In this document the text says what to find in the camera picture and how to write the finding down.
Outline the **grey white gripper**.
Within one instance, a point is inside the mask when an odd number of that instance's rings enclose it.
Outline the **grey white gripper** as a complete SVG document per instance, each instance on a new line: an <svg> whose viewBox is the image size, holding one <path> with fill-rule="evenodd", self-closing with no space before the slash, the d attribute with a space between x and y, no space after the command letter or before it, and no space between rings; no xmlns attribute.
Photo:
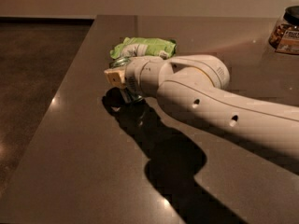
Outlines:
<svg viewBox="0 0 299 224"><path fill-rule="evenodd" d="M168 60L159 57L134 57L126 68L104 71L107 81L116 88L128 90L143 97L155 97L160 85L173 74Z"/></svg>

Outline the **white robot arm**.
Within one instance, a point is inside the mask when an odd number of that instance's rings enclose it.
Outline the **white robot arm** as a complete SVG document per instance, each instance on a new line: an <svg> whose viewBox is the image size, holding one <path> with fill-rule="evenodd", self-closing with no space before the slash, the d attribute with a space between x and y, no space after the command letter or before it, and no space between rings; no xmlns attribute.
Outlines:
<svg viewBox="0 0 299 224"><path fill-rule="evenodd" d="M299 108L226 90L230 74L211 55L120 58L105 71L128 99L152 97L168 116L194 128L211 125L293 159L299 155Z"/></svg>

